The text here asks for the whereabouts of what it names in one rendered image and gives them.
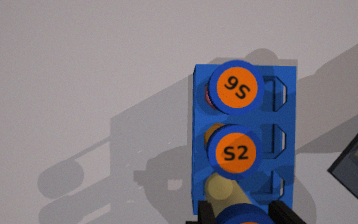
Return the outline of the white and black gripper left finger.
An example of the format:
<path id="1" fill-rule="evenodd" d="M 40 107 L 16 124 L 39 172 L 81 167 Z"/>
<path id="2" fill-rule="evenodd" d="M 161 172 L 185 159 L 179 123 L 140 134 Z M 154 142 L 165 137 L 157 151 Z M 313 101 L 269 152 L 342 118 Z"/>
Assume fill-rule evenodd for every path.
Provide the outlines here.
<path id="1" fill-rule="evenodd" d="M 198 200 L 198 221 L 186 221 L 185 224 L 217 224 L 211 203 Z"/>

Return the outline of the blue tube rack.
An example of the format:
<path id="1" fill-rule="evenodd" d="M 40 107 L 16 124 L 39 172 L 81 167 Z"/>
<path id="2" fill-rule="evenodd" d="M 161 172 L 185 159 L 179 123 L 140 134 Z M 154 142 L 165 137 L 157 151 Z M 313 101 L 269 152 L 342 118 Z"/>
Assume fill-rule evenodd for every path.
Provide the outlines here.
<path id="1" fill-rule="evenodd" d="M 196 64 L 193 72 L 192 204 L 198 208 L 198 200 L 205 200 L 204 184 L 214 171 L 207 158 L 204 133 L 214 123 L 223 123 L 245 126 L 254 131 L 261 140 L 263 146 L 261 165 L 248 178 L 238 180 L 238 184 L 252 202 L 265 210 L 267 214 L 267 203 L 271 203 L 277 198 L 292 209 L 296 127 L 296 66 L 254 65 L 264 79 L 265 90 L 262 101 L 250 113 L 233 116 L 215 109 L 214 111 L 205 101 L 205 86 L 211 74 L 220 65 Z M 284 104 L 283 85 L 286 87 Z M 285 134 L 285 143 L 282 150 L 283 133 Z M 283 194 L 280 196 L 281 178 L 283 179 Z"/>

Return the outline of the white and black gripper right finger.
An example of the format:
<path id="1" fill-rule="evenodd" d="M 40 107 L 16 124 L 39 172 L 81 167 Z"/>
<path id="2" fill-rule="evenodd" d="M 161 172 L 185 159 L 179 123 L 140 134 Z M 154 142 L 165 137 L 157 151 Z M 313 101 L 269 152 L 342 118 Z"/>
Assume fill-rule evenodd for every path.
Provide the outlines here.
<path id="1" fill-rule="evenodd" d="M 268 215 L 275 224 L 306 224 L 283 201 L 272 201 L 269 203 Z"/>

